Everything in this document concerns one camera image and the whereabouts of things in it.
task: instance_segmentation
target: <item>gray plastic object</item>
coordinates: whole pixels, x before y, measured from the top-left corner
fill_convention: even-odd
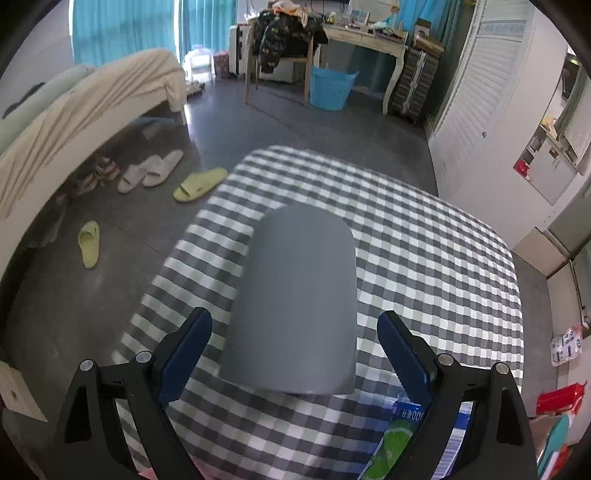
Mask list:
[[[255,228],[220,377],[293,394],[355,390],[355,240],[339,217],[294,204]]]

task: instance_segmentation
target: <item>plastic basket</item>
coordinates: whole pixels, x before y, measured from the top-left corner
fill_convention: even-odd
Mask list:
[[[324,110],[342,110],[357,73],[341,73],[312,67],[310,103]]]

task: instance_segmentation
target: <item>checkered tablecloth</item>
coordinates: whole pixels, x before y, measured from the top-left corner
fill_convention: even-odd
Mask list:
[[[296,397],[217,376],[248,241],[269,210],[291,202],[342,217],[356,240],[353,395]],[[213,335],[168,415],[189,453],[222,479],[357,477],[402,390],[376,337],[384,310],[465,365],[506,362],[521,384],[521,304],[500,237],[421,190],[309,151],[268,147],[234,169],[166,259],[114,360],[153,350],[196,306],[211,312]],[[148,465],[125,406],[120,414],[136,463]]]

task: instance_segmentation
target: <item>door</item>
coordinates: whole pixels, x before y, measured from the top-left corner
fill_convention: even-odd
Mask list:
[[[485,0],[467,60],[434,131],[434,163],[442,198],[458,189],[478,159],[511,93],[534,7],[528,0]]]

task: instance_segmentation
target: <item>pillow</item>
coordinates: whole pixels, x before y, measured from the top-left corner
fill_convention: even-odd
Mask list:
[[[76,83],[94,71],[94,67],[76,65],[59,73],[14,109],[4,120],[1,120],[0,155],[54,100],[71,90]]]

